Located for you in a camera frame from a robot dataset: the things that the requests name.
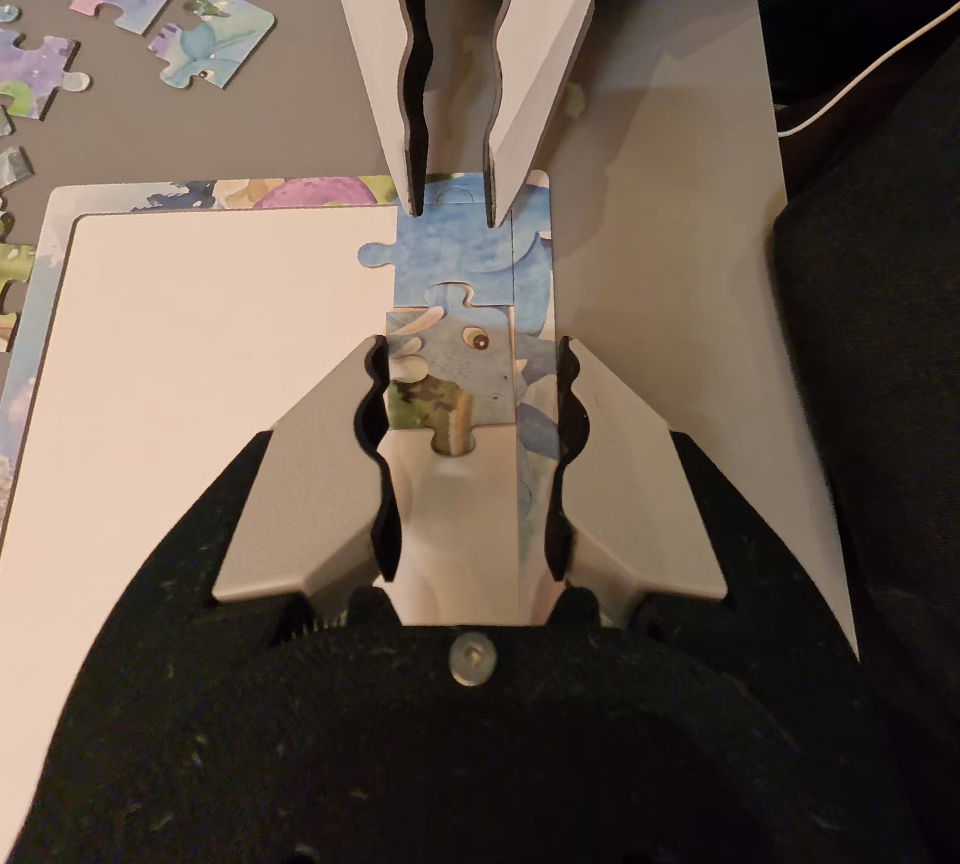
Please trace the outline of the white puzzle tray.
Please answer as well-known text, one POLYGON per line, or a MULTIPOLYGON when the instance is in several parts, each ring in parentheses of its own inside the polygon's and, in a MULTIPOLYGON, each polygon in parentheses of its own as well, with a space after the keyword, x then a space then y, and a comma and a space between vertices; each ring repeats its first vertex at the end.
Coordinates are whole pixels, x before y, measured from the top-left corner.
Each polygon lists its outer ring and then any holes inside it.
POLYGON ((382 330, 388 175, 66 186, 2 399, 2 832, 120 594, 258 431, 382 330))

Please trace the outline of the blue triceratops body puzzle piece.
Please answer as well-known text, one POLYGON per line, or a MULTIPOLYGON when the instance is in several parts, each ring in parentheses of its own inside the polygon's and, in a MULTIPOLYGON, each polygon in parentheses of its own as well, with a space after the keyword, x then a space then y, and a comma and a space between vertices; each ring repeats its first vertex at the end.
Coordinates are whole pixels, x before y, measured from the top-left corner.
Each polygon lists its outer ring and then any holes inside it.
POLYGON ((363 245, 359 262, 393 266, 396 306, 422 306, 426 291, 445 282, 468 285, 474 306, 513 305, 512 229, 488 226, 485 197, 479 172, 427 183, 422 214, 399 209, 394 243, 363 245))

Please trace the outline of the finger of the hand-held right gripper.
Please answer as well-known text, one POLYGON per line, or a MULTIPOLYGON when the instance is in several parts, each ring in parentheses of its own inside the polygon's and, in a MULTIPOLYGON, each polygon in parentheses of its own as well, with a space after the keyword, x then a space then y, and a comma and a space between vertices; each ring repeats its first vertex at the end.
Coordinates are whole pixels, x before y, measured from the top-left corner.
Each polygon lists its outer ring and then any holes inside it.
POLYGON ((407 214, 424 211, 425 91, 434 48, 426 0, 341 0, 393 185, 407 214))
POLYGON ((503 0, 492 37, 494 104, 486 129, 486 211, 503 224, 589 28, 595 0, 503 0))

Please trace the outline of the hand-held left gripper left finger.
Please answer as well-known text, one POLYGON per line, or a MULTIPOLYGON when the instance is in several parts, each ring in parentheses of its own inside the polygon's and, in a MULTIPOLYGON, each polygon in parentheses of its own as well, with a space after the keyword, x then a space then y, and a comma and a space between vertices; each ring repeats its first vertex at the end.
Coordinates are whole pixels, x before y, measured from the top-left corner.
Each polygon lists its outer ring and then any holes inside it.
POLYGON ((402 520, 390 466, 386 337, 372 335, 274 424, 212 589, 219 603, 299 593, 321 618, 394 580, 402 520))

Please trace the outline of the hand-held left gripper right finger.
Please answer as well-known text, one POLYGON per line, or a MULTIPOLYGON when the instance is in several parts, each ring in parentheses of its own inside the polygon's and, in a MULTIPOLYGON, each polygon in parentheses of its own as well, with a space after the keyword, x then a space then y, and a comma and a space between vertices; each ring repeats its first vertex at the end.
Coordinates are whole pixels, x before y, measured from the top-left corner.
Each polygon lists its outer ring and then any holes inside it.
POLYGON ((575 338, 558 344, 558 465, 544 552, 603 620, 651 594, 721 601, 726 578, 666 421, 575 338))

